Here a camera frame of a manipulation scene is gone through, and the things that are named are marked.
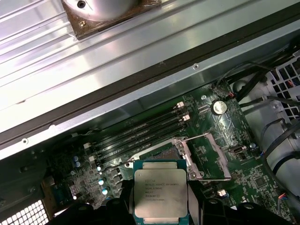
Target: screw hole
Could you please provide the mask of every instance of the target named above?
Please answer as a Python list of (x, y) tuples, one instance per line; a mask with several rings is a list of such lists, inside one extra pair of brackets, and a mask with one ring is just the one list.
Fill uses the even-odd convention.
[(85, 7), (85, 1), (78, 1), (77, 7), (78, 8), (84, 8)]

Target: screw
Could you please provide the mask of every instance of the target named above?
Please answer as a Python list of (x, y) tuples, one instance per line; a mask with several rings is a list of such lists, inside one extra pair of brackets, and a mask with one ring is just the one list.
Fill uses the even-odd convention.
[(199, 68), (198, 64), (193, 65), (193, 69), (198, 69), (198, 68)]
[(84, 8), (85, 7), (85, 1), (78, 1), (78, 3), (77, 3), (77, 7), (78, 8)]
[(86, 23), (85, 23), (85, 21), (81, 21), (81, 22), (79, 23), (79, 25), (80, 25), (81, 27), (84, 27), (84, 26), (86, 25)]
[(216, 199), (209, 199), (208, 200), (209, 201), (209, 203), (211, 203), (211, 204), (217, 204), (218, 203), (218, 201), (216, 200)]
[(51, 124), (51, 125), (49, 126), (49, 129), (53, 129), (53, 128), (55, 128), (55, 124)]
[(30, 190), (29, 190), (30, 193), (33, 193), (35, 191), (36, 191), (36, 187), (35, 186), (31, 187)]
[(251, 149), (254, 149), (254, 148), (256, 147), (256, 144), (255, 144), (255, 143), (250, 143), (250, 144), (249, 144), (249, 147), (250, 147)]
[(195, 177), (196, 177), (196, 174), (195, 174), (194, 172), (191, 172), (191, 173), (189, 174), (189, 176), (190, 176), (190, 178), (195, 178)]
[(24, 144), (28, 144), (28, 139), (27, 139), (27, 138), (23, 138), (23, 139), (22, 139), (22, 142), (23, 142)]

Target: integrated circuit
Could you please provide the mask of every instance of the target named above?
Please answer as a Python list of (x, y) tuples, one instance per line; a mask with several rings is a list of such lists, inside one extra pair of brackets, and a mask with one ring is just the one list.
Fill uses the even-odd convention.
[(263, 177), (260, 177), (255, 180), (255, 183), (257, 187), (260, 188), (261, 186), (265, 185), (266, 182)]

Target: chip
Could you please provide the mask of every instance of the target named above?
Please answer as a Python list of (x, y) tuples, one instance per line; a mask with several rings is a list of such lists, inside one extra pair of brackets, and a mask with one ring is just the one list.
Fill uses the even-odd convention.
[(257, 178), (255, 180), (255, 183), (256, 183), (256, 185), (257, 185), (258, 188), (261, 187), (261, 186), (263, 186), (265, 184), (264, 178), (262, 178), (262, 177)]
[(135, 215), (139, 218), (182, 218), (188, 213), (187, 174), (182, 169), (135, 172)]

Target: metal panel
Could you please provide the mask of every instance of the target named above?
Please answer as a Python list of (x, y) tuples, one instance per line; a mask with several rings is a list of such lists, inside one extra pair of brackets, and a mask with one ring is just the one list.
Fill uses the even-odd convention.
[(273, 53), (300, 34), (300, 21), (293, 22), (278, 30), (239, 45), (229, 51), (198, 63), (198, 68), (188, 67), (171, 76), (154, 82), (130, 94), (124, 95), (107, 104), (90, 110), (33, 136), (27, 136), (25, 142), (18, 142), (0, 151), (0, 160), (35, 146), (64, 132), (91, 127), (94, 123), (103, 128), (129, 118), (178, 96), (196, 87), (212, 82), (226, 70), (245, 60), (257, 59)]
[(60, 0), (2, 0), (0, 132), (297, 2), (164, 0), (78, 41)]

